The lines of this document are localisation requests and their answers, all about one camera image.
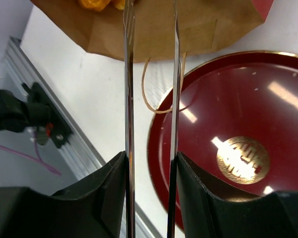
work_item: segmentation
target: orange object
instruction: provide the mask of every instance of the orange object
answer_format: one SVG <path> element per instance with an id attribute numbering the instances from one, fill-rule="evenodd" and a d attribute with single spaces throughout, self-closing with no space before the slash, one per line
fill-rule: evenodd
<path id="1" fill-rule="evenodd" d="M 110 3 L 110 0 L 78 0 L 78 2 L 84 8 L 102 11 Z"/>
<path id="2" fill-rule="evenodd" d="M 48 123 L 45 127 L 45 131 L 46 131 L 46 135 L 48 137 L 51 137 L 51 133 L 52 133 L 52 130 L 53 130 L 53 124 L 52 123 Z"/>
<path id="3" fill-rule="evenodd" d="M 119 10 L 124 10 L 125 8 L 125 0 L 111 0 L 113 3 L 114 7 L 119 9 Z"/>

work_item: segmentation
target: gold rim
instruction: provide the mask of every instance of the gold rim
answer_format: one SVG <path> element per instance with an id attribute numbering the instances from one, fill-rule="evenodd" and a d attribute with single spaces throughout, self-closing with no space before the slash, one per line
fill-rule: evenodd
<path id="1" fill-rule="evenodd" d="M 278 51 L 265 51 L 265 50 L 259 50 L 259 51 L 242 51 L 242 52 L 236 52 L 236 53 L 231 53 L 231 54 L 227 54 L 227 55 L 224 55 L 224 56 L 216 57 L 216 58 L 214 58 L 214 59 L 208 60 L 208 61 L 206 61 L 206 62 L 204 62 L 204 63 L 202 63 L 202 64 L 200 64 L 200 65 L 194 67 L 192 70 L 190 70 L 189 72 L 187 72 L 186 74 L 184 74 L 183 80 L 185 80 L 185 77 L 186 77 L 187 75 L 189 75 L 190 73 L 192 73 L 193 71 L 195 71 L 195 70 L 199 69 L 200 67 L 203 67 L 203 66 L 205 66 L 205 65 L 207 65 L 207 64 L 209 64 L 209 63 L 212 63 L 212 62 L 214 62 L 214 61 L 216 61 L 216 60 L 220 60 L 220 59 L 223 59 L 223 58 L 227 58 L 227 57 L 231 57 L 231 56 L 236 56 L 236 55 L 253 54 L 253 53 L 275 54 L 275 55 L 283 55 L 283 56 L 289 56 L 289 57 L 295 57 L 295 58 L 298 58 L 298 55 L 297 55 L 297 54 L 294 54 L 294 53 L 288 53 L 288 52 L 278 52 Z M 160 100 L 160 102 L 158 103 L 158 106 L 157 106 L 157 108 L 156 108 L 157 110 L 159 110 L 159 108 L 161 107 L 161 104 L 162 104 L 163 101 L 166 99 L 166 97 L 169 95 L 169 93 L 172 91 L 172 89 L 173 89 L 173 87 L 171 86 L 171 87 L 170 87 L 170 88 L 163 94 L 163 96 L 161 97 L 161 100 Z M 149 125 L 148 137 L 147 137 L 147 145 L 146 145 L 146 147 L 147 147 L 147 154 L 146 154 L 146 156 L 147 156 L 147 165 L 148 165 L 148 169 L 149 169 L 149 161 L 148 161 L 148 152 L 149 152 L 149 149 L 148 149 L 148 143 L 149 143 L 149 139 L 150 139 L 150 132 L 151 132 L 152 124 L 153 124 L 153 121 L 154 121 L 156 115 L 157 115 L 157 114 L 154 114 L 154 115 L 152 116 L 152 119 L 151 119 L 151 122 L 150 122 L 150 125 Z M 154 189 L 155 189 L 155 191 L 156 191 L 156 194 L 157 194 L 157 196 L 158 196 L 158 198 L 159 198 L 159 195 L 158 195 L 158 193 L 157 193 L 157 190 L 156 190 L 156 188 L 155 188 L 155 185 L 154 185 L 154 183 L 153 183 L 153 181 L 152 181 L 152 177 L 151 177 L 151 173 L 150 173 L 150 171 L 149 171 L 149 175 L 150 175 L 150 179 L 151 179 L 151 182 L 152 182 L 152 184 L 153 184 L 153 187 L 154 187 Z M 161 205 L 162 205 L 163 208 L 164 208 L 164 205 L 163 205 L 161 199 L 159 199 L 159 201 L 160 201 Z"/>

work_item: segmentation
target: brown paper bag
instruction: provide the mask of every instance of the brown paper bag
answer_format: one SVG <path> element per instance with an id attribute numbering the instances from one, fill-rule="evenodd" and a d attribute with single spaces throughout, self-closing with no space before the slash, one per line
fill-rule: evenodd
<path id="1" fill-rule="evenodd" d="M 77 0 L 32 0 L 89 53 L 124 60 L 123 12 L 81 8 Z M 225 48 L 264 23 L 273 0 L 178 0 L 181 52 Z M 137 0 L 134 62 L 174 58 L 172 0 Z"/>

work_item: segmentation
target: paper bag handle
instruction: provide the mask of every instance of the paper bag handle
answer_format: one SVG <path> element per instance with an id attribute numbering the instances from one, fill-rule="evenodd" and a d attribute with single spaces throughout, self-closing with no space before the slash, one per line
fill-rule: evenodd
<path id="1" fill-rule="evenodd" d="M 181 67 L 181 83 L 180 83 L 180 91 L 182 91 L 182 85 L 183 85 L 183 78 L 184 78 L 184 69 L 185 69 L 185 60 L 187 58 L 187 53 L 185 52 L 183 54 L 183 61 L 182 61 L 182 67 Z M 145 74 L 146 74 L 146 70 L 147 70 L 147 67 L 148 67 L 148 64 L 149 64 L 149 61 L 150 61 L 150 58 L 147 59 L 146 63 L 145 63 L 145 66 L 144 66 L 144 70 L 143 70 L 143 75 L 141 77 L 141 91 L 142 91 L 142 94 L 143 94 L 143 99 L 144 99 L 144 102 L 147 106 L 147 108 L 156 113 L 156 114 L 164 114 L 164 113 L 169 113 L 172 111 L 172 107 L 168 110 L 164 110 L 164 111 L 160 111 L 160 110 L 156 110 L 154 109 L 150 103 L 148 102 L 147 100 L 147 97 L 146 97 L 146 94 L 145 94 L 145 86 L 144 86 L 144 81 L 145 81 Z"/>

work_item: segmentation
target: black bracket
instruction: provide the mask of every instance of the black bracket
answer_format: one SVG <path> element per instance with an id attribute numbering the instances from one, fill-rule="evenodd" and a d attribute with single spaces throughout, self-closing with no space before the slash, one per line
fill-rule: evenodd
<path id="1" fill-rule="evenodd" d="M 33 83 L 31 88 L 23 83 L 22 87 L 28 93 L 28 104 L 41 104 L 50 109 L 46 130 L 55 146 L 60 148 L 68 141 L 68 137 L 72 134 L 71 128 L 39 83 Z"/>
<path id="2" fill-rule="evenodd" d="M 126 152 L 120 152 L 52 196 L 0 187 L 0 238 L 119 238 L 127 163 Z"/>

